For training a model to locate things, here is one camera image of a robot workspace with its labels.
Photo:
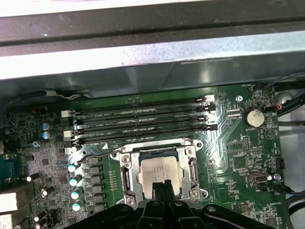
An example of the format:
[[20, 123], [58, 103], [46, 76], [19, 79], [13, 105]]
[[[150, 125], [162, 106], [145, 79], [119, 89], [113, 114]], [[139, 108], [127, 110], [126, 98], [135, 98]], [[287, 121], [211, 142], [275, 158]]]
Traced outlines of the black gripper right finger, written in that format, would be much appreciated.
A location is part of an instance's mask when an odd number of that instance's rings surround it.
[[215, 204], [201, 209], [190, 207], [185, 201], [175, 198], [171, 180], [165, 180], [165, 197], [176, 229], [270, 229], [242, 214]]

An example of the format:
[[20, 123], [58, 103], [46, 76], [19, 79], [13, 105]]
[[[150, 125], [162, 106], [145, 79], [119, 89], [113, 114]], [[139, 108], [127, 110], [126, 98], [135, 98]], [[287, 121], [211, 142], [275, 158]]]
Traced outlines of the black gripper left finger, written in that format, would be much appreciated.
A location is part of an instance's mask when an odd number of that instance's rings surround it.
[[161, 229], [166, 182], [152, 184], [152, 200], [134, 209], [117, 204], [69, 226], [70, 229]]

